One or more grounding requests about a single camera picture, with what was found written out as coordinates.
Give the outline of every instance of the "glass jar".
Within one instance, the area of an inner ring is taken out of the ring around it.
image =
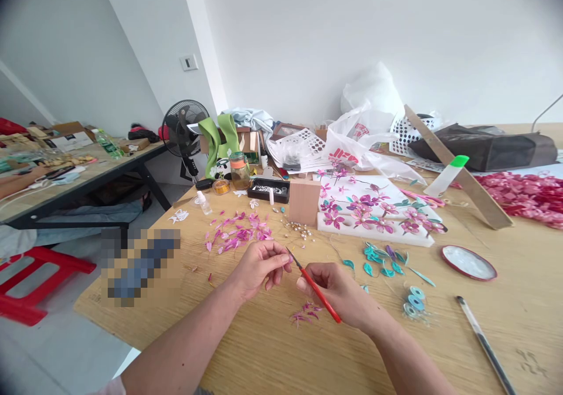
[[[229,156],[229,160],[233,186],[237,190],[246,190],[250,187],[250,171],[248,170],[244,153],[235,152]]]

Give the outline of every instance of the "red handled tool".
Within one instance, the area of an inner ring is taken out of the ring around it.
[[[299,270],[301,271],[301,273],[303,274],[303,276],[305,277],[305,280],[309,283],[309,285],[311,286],[311,288],[313,289],[313,291],[315,292],[315,294],[317,294],[317,297],[319,298],[319,300],[321,300],[321,303],[323,303],[323,305],[327,308],[328,312],[330,313],[330,315],[333,317],[333,319],[336,321],[336,323],[340,323],[342,322],[342,319],[340,318],[340,316],[338,316],[338,313],[336,313],[333,309],[333,307],[330,305],[330,303],[328,302],[328,300],[325,298],[325,296],[323,295],[323,293],[321,292],[320,289],[318,289],[317,284],[315,283],[315,281],[313,281],[313,279],[309,276],[309,274],[307,273],[307,271],[301,266],[301,264],[297,261],[297,259],[295,258],[295,256],[293,255],[293,253],[291,252],[291,250],[289,248],[287,248],[287,251],[289,252],[289,254],[291,254],[291,256],[293,257],[293,260],[295,260],[295,264],[297,265],[297,267],[299,268]]]

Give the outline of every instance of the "white glue bottle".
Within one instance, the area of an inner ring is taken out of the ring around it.
[[[199,205],[201,206],[201,210],[204,211],[204,214],[210,214],[211,212],[213,212],[213,210],[211,210],[211,206],[209,205],[209,202],[207,201],[207,199],[205,198],[204,194],[201,191],[198,191],[198,200],[199,200]]]
[[[431,197],[439,197],[456,179],[457,174],[463,169],[468,160],[469,157],[465,155],[458,155],[453,158],[453,161],[445,167],[432,184],[423,190],[424,193]]]

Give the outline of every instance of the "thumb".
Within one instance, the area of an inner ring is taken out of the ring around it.
[[[299,291],[301,291],[302,293],[304,293],[306,296],[308,296],[310,298],[314,298],[316,302],[319,302],[317,294],[315,294],[315,291],[313,290],[312,286],[309,285],[309,283],[307,282],[307,280],[305,278],[299,277],[299,279],[297,279],[296,286],[297,286],[297,289]],[[325,294],[324,288],[318,287],[318,289],[323,294]]]
[[[260,267],[262,268],[262,273],[266,275],[275,269],[285,266],[289,262],[291,262],[291,256],[289,254],[278,254],[263,260]]]

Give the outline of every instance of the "green bottle cap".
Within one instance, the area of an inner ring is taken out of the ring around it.
[[[455,166],[456,168],[463,168],[468,160],[469,160],[469,156],[458,155],[455,158],[453,158],[453,161],[450,163],[450,165]]]

